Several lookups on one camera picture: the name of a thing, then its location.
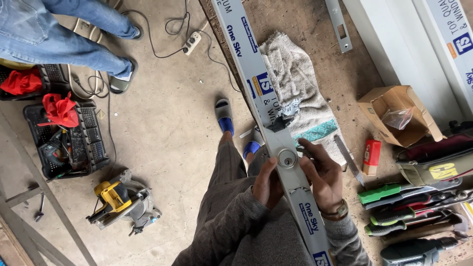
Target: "hand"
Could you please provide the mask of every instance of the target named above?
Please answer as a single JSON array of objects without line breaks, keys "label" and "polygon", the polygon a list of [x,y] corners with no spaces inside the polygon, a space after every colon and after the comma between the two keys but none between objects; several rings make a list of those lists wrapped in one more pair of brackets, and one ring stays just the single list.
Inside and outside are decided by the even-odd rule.
[{"label": "hand", "polygon": [[312,185],[317,206],[324,213],[336,213],[342,205],[342,168],[328,156],[322,145],[314,145],[306,139],[298,141],[314,158],[312,161],[303,156],[299,164]]},{"label": "hand", "polygon": [[284,194],[278,173],[274,170],[277,164],[278,160],[276,158],[269,158],[261,166],[260,174],[251,190],[253,196],[270,210],[278,204]]}]

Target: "miter saw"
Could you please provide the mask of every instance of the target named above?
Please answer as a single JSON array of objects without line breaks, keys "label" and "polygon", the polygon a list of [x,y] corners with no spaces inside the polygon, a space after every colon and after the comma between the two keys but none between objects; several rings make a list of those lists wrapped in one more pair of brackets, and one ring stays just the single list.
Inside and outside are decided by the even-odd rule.
[{"label": "miter saw", "polygon": [[122,219],[133,222],[131,236],[143,232],[145,227],[161,218],[161,211],[154,207],[151,189],[132,180],[130,169],[100,183],[94,192],[103,206],[86,219],[100,230]]}]

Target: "jeans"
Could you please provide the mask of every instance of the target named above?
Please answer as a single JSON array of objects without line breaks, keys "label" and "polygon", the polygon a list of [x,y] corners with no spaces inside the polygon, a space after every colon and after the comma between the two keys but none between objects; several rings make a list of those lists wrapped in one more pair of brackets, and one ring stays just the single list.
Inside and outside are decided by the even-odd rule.
[{"label": "jeans", "polygon": [[52,13],[79,17],[123,39],[138,35],[126,16],[101,0],[0,0],[0,57],[84,65],[118,78],[129,76],[128,59],[59,25]]}]

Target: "white towel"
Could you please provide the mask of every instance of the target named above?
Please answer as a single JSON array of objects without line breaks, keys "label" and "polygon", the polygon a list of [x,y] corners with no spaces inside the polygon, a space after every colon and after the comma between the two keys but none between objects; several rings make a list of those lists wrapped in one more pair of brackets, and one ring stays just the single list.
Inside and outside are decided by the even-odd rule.
[{"label": "white towel", "polygon": [[334,161],[344,165],[346,160],[334,140],[335,135],[342,140],[343,136],[332,109],[320,94],[309,55],[279,32],[259,48],[280,105],[285,107],[300,99],[299,113],[289,125],[295,144],[298,146],[299,137],[322,144]]}]

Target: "power drill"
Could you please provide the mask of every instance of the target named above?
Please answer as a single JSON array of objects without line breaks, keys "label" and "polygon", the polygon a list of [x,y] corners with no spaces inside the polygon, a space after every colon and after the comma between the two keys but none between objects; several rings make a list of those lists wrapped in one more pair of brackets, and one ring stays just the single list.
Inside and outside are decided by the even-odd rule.
[{"label": "power drill", "polygon": [[439,252],[454,248],[458,241],[453,237],[414,239],[389,245],[381,251],[383,266],[432,266]]}]

